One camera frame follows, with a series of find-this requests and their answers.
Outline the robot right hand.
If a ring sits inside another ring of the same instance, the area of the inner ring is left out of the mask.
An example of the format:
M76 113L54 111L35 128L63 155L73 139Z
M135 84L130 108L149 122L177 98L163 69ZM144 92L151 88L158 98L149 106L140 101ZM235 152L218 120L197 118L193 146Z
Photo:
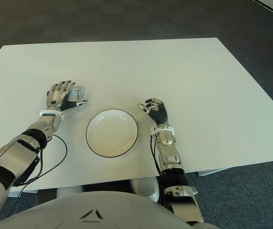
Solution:
M164 103L157 99L151 98L145 101L146 104L139 103L137 106L145 112L156 125L168 124L168 114Z

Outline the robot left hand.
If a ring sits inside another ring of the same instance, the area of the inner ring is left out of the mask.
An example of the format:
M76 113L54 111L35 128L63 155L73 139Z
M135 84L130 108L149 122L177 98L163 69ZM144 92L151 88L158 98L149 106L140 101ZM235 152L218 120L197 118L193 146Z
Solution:
M47 93L47 109L65 111L88 103L86 99L77 101L71 101L69 99L70 91L74 86L75 82L72 82L71 80L60 81L59 83L52 85Z

